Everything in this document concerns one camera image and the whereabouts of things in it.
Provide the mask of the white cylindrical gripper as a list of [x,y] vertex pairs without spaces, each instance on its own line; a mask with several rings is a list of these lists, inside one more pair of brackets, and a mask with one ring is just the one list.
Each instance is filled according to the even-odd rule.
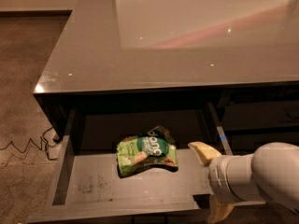
[[216,148],[199,141],[189,143],[188,147],[195,151],[201,163],[209,165],[209,184],[216,196],[209,197],[210,214],[207,224],[225,220],[234,209],[231,203],[265,200],[252,175],[252,154],[221,155]]

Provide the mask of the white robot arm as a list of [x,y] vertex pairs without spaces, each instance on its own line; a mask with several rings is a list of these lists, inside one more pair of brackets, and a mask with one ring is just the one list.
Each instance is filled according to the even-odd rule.
[[299,211],[299,147],[273,142],[243,156],[222,155],[203,142],[188,147],[208,168],[208,224],[225,220],[238,203],[279,203],[294,213]]

